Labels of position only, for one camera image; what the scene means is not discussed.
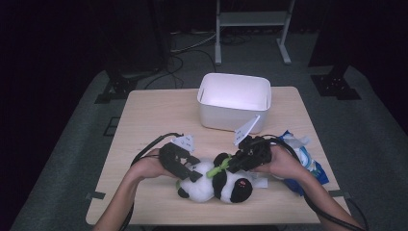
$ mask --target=white paper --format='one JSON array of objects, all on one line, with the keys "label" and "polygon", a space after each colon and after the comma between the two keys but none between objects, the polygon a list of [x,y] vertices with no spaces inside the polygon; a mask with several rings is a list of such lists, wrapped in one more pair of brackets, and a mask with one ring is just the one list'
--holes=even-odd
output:
[{"label": "white paper", "polygon": [[235,141],[234,145],[237,146],[246,136],[251,132],[252,128],[258,122],[260,115],[255,115],[255,117],[251,118],[249,121],[246,122],[242,127],[238,130],[235,130]]},{"label": "white paper", "polygon": [[171,140],[171,142],[185,150],[188,150],[189,152],[194,151],[194,138],[192,135],[174,138]]}]

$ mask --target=dark floor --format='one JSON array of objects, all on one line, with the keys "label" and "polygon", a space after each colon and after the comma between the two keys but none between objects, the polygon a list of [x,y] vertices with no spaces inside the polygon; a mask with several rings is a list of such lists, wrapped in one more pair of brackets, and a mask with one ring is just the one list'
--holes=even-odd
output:
[{"label": "dark floor", "polygon": [[[284,65],[275,43],[277,35],[248,36],[236,46],[222,47],[222,65],[213,66],[213,44],[170,59],[171,75],[151,83],[141,80],[137,89],[198,88],[209,72],[261,76],[272,86],[298,88],[320,142],[344,192],[353,195],[364,211],[370,230],[406,230],[408,227],[408,138],[368,79],[350,66],[344,77],[361,100],[321,97],[310,77],[325,74],[331,66],[308,67],[317,35],[289,34],[291,65]],[[195,44],[203,37],[178,35],[174,48]],[[42,171],[12,230],[87,230],[85,221],[112,137],[103,136],[113,116],[120,116],[125,100],[94,104],[108,83],[101,71],[90,83]],[[352,215],[361,220],[349,206]],[[320,230],[319,225],[278,224],[281,230]],[[139,230],[130,226],[129,230]]]}]

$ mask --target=stuffed panda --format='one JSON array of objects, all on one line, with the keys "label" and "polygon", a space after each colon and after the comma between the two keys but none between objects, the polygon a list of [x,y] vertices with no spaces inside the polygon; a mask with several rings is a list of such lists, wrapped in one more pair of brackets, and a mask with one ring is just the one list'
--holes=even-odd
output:
[{"label": "stuffed panda", "polygon": [[[214,159],[216,167],[228,162],[231,156],[221,153]],[[248,172],[239,170],[236,173],[223,169],[213,177],[214,195],[226,203],[241,203],[252,195],[252,182]]]},{"label": "stuffed panda", "polygon": [[251,173],[243,170],[236,173],[226,170],[230,158],[229,154],[221,153],[213,162],[200,160],[200,163],[190,166],[190,170],[195,170],[203,176],[196,182],[189,178],[178,181],[178,194],[195,202],[205,202],[212,197],[226,203],[246,201],[252,195],[253,177]]},{"label": "stuffed panda", "polygon": [[191,171],[197,171],[201,173],[198,180],[193,182],[190,178],[186,178],[182,181],[177,181],[178,194],[183,198],[189,198],[196,202],[206,202],[214,197],[212,179],[207,177],[206,173],[214,168],[214,164],[211,160],[200,160],[198,164],[189,166]]}]

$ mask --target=white storage box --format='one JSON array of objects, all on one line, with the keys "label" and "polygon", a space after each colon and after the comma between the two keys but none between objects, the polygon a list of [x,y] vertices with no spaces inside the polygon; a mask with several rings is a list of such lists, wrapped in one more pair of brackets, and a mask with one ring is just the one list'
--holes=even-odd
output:
[{"label": "white storage box", "polygon": [[252,134],[262,131],[271,104],[270,82],[265,78],[210,73],[198,91],[200,121],[208,128],[235,131],[259,115]]}]

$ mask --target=green object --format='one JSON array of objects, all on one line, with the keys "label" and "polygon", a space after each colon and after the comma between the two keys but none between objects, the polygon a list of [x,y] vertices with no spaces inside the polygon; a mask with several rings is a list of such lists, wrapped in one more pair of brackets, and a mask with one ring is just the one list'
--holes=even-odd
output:
[{"label": "green object", "polygon": [[207,171],[207,177],[208,178],[213,178],[215,175],[217,175],[219,172],[222,172],[224,170],[226,170],[229,166],[228,166],[228,162],[229,160],[231,160],[231,155],[228,154],[228,158],[224,159],[222,161],[222,164],[218,167],[214,167],[213,169]]}]

